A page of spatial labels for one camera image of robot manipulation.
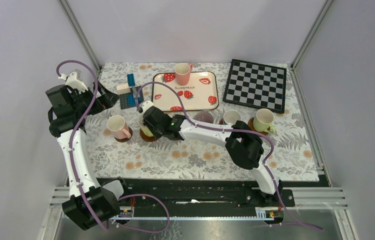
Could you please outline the yellow mug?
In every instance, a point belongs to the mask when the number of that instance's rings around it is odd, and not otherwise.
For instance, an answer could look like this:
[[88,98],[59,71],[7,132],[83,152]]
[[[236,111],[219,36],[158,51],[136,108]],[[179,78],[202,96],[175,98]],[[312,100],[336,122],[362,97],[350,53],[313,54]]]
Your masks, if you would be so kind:
[[144,124],[144,122],[143,122],[143,117],[142,116],[140,116],[139,118],[138,118],[138,125],[140,126],[140,130],[141,130],[141,132],[144,134],[144,135],[146,135],[147,137],[149,137],[149,138],[153,138],[154,137],[154,135],[153,135],[153,133],[149,130],[149,128]]

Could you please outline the brown coaster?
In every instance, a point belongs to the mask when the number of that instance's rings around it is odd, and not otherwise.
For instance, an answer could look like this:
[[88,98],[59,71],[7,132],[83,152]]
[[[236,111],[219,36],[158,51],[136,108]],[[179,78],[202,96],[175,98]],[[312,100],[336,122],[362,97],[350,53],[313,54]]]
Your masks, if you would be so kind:
[[142,130],[139,131],[139,134],[145,142],[155,142],[157,140],[154,136],[147,136]]
[[[255,119],[254,117],[250,118],[249,121],[248,121],[248,123],[247,123],[247,125],[250,127],[250,129],[251,129],[252,131],[257,132],[257,130],[256,130],[255,127],[254,127],[254,119]],[[270,132],[269,132],[270,130],[271,130],[271,128],[268,127],[266,131],[260,131],[259,133],[261,133],[261,134],[263,134],[263,135],[266,136],[266,135],[268,135],[268,134],[270,133]]]

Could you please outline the pink mug front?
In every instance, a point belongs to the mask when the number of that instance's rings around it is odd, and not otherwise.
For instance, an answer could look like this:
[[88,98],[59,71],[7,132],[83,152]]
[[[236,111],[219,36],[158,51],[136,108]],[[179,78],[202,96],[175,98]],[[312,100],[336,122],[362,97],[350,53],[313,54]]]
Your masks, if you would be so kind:
[[106,127],[114,138],[124,139],[131,136],[129,126],[121,115],[111,116],[106,122]]

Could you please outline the grey purple mug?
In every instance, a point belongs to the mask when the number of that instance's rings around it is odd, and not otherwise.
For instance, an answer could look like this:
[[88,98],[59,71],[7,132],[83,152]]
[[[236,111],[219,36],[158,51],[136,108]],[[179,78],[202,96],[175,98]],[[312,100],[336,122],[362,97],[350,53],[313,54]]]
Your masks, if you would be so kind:
[[206,111],[197,113],[194,116],[194,120],[199,124],[213,124],[214,123],[214,117]]

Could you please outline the dark walnut coaster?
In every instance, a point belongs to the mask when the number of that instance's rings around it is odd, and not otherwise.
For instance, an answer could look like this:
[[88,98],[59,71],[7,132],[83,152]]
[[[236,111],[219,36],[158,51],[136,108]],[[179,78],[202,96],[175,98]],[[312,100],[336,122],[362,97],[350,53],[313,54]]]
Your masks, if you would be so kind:
[[132,136],[133,136],[133,130],[132,130],[131,127],[129,127],[128,129],[129,129],[130,137],[126,137],[126,138],[123,138],[123,139],[118,139],[118,138],[114,137],[114,139],[115,139],[117,142],[120,142],[120,143],[124,143],[124,142],[129,141],[129,140],[132,138]]

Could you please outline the strawberry print serving tray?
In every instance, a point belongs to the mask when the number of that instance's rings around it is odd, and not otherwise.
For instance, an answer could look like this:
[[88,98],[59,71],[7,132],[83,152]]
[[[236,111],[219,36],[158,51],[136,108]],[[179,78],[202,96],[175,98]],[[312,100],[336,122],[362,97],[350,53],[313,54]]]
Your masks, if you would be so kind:
[[[174,73],[156,74],[153,81],[156,83],[152,86],[151,101],[164,112],[182,110],[178,97],[186,111],[208,111],[219,106],[217,79],[213,72],[193,72],[185,86],[176,83]],[[158,82],[168,85],[175,93]]]

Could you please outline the blue mug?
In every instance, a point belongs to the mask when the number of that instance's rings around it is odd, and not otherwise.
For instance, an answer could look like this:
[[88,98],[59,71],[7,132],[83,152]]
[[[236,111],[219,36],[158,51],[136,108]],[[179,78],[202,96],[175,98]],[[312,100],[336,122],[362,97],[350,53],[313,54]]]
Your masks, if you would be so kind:
[[242,116],[237,110],[230,109],[224,112],[222,120],[224,125],[234,125],[242,120]]

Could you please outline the green mug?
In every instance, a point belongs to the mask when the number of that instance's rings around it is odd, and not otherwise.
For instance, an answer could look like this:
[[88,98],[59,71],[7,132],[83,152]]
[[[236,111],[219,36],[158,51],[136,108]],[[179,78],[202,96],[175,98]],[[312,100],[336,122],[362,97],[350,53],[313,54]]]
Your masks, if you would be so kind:
[[274,120],[273,112],[267,108],[262,108],[256,112],[252,125],[257,132],[274,134],[276,132],[273,125]]

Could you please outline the black white chessboard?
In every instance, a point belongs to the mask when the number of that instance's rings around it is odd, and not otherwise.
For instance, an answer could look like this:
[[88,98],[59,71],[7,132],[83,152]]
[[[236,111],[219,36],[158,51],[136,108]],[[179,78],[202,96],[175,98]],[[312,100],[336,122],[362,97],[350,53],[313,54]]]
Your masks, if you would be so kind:
[[287,69],[233,59],[222,100],[226,103],[269,109],[283,114],[286,104]]

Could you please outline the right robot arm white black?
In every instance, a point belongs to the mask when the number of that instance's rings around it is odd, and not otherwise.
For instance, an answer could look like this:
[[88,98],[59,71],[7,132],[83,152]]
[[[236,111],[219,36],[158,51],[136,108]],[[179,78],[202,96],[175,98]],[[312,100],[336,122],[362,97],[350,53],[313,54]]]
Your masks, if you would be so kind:
[[238,120],[233,125],[218,125],[201,123],[186,115],[170,117],[151,101],[144,102],[139,112],[143,124],[157,139],[202,141],[224,147],[235,165],[251,173],[265,204],[275,206],[282,200],[281,181],[274,176],[263,156],[264,135],[251,130],[245,122]]

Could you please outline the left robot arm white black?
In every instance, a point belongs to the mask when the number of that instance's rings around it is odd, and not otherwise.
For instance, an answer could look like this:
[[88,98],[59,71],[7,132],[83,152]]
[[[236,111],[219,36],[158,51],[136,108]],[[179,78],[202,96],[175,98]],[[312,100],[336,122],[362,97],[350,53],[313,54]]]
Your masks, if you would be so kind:
[[49,131],[62,150],[69,179],[69,200],[62,203],[65,215],[82,230],[106,222],[120,214],[131,193],[120,178],[101,185],[94,176],[86,148],[84,113],[95,115],[115,105],[119,96],[101,83],[96,87],[100,96],[93,99],[90,89],[81,91],[66,84],[48,89],[45,94],[52,107],[48,111]]

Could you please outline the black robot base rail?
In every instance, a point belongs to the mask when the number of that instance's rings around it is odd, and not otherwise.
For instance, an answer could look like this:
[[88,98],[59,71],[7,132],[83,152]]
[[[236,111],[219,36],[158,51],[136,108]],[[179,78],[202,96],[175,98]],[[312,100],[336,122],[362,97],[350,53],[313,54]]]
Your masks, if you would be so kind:
[[254,217],[255,208],[295,207],[293,190],[306,183],[280,182],[280,193],[264,193],[253,181],[106,179],[85,199],[103,221],[133,210],[137,218]]

